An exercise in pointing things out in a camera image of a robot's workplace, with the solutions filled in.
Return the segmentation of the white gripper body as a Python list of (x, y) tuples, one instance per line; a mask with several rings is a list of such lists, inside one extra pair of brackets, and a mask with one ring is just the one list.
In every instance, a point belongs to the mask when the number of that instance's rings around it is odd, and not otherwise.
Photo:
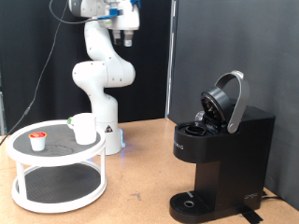
[(139, 28), (140, 0), (109, 0), (106, 25), (112, 30), (137, 30)]

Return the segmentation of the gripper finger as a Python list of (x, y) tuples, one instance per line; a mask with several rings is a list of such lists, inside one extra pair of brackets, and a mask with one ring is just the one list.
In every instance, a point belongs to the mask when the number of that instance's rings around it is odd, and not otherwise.
[(121, 44), (121, 31), (114, 30), (112, 34), (113, 34), (114, 44), (119, 46)]
[(133, 45), (134, 32), (132, 30), (124, 30), (123, 34), (124, 34), (124, 40), (123, 40), (124, 46), (131, 47)]

